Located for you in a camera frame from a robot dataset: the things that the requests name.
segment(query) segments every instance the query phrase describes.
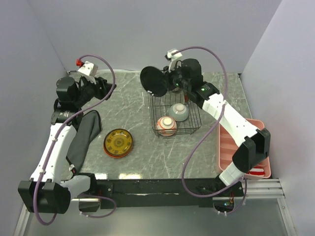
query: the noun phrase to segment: gray marble table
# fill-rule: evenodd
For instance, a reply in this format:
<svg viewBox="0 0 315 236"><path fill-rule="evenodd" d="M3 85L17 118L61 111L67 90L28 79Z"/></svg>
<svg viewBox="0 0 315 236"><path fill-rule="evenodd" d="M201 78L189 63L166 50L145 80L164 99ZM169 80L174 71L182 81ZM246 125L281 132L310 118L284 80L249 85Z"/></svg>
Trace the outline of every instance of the gray marble table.
<svg viewBox="0 0 315 236"><path fill-rule="evenodd" d="M200 111L202 126L194 134L158 137L154 134L149 116L147 93L140 84L139 72L116 72L117 88L111 98L99 106L102 119L102 132L90 144L81 172L95 173L97 178L180 178L187 155L205 135L215 120L204 111ZM102 73L101 77L112 81L111 73ZM213 83L223 91L223 75L204 73L204 80ZM251 114L245 98L241 81L237 74L228 74L229 91L227 101L242 116ZM86 106L94 104L91 100ZM134 139L130 154L120 159L106 155L103 141L106 134L116 128L128 130ZM217 135L214 131L197 149L192 157L185 177L215 177L217 158ZM63 179L71 175L66 169Z"/></svg>

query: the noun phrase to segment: black cloth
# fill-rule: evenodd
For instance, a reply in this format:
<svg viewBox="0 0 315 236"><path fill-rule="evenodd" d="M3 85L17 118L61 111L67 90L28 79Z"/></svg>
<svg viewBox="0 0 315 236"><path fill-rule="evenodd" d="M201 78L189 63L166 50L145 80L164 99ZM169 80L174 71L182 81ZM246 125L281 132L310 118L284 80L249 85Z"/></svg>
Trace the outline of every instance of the black cloth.
<svg viewBox="0 0 315 236"><path fill-rule="evenodd" d="M97 111L92 110L82 117L78 132L67 153L67 161L74 165L76 172L81 170L89 145L101 130L101 119Z"/></svg>

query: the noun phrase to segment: pink tray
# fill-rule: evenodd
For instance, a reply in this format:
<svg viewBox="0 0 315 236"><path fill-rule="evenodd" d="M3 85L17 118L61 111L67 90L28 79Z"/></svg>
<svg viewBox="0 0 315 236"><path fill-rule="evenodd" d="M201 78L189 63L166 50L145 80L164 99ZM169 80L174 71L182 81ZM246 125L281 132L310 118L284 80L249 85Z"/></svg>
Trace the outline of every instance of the pink tray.
<svg viewBox="0 0 315 236"><path fill-rule="evenodd" d="M264 123L260 120L246 120L248 120L251 124L257 126L259 129L263 129L265 127ZM217 172L221 173L232 162L232 156L236 152L238 147L232 137L226 131L226 129L223 128L223 126L219 125L219 128L217 128L217 132ZM255 176L250 174L245 174L244 176L246 178L255 180L269 178L271 176L269 157L260 162L257 166L264 169L264 176Z"/></svg>

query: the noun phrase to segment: white wall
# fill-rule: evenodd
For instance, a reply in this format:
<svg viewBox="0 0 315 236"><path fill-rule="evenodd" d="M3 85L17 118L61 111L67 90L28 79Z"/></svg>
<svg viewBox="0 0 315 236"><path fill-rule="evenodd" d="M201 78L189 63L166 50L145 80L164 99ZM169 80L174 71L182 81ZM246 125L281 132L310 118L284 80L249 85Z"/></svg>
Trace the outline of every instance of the white wall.
<svg viewBox="0 0 315 236"><path fill-rule="evenodd" d="M115 69L167 65L167 50L205 46L229 72L243 72L281 0L28 0L67 70L94 53ZM187 52L204 71L221 71L207 53Z"/></svg>
<svg viewBox="0 0 315 236"><path fill-rule="evenodd" d="M315 230L315 2L283 0L242 81L271 132L270 161L301 236Z"/></svg>
<svg viewBox="0 0 315 236"><path fill-rule="evenodd" d="M56 80L65 74L26 0L0 7L0 235L13 234L28 180L48 139Z"/></svg>

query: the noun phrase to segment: bowl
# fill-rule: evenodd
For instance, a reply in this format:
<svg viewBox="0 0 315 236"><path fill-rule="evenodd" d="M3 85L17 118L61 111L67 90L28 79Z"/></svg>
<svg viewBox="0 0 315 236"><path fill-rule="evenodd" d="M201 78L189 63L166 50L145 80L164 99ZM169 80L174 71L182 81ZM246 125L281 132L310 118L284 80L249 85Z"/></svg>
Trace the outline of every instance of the bowl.
<svg viewBox="0 0 315 236"><path fill-rule="evenodd" d="M167 115L174 118L175 121L181 122L188 118L189 110L184 104L176 103L168 109Z"/></svg>
<svg viewBox="0 0 315 236"><path fill-rule="evenodd" d="M176 133L177 124L172 117L161 117L157 121L157 130L163 136L171 136Z"/></svg>

